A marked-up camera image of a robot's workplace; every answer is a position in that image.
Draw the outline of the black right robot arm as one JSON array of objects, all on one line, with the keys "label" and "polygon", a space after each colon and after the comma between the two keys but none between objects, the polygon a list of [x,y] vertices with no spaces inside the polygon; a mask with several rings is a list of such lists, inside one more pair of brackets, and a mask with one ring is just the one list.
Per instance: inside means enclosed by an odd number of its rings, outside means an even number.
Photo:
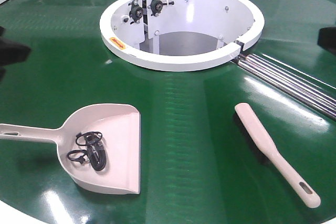
[{"label": "black right robot arm", "polygon": [[336,53],[336,28],[323,27],[319,29],[317,44],[326,51]]}]

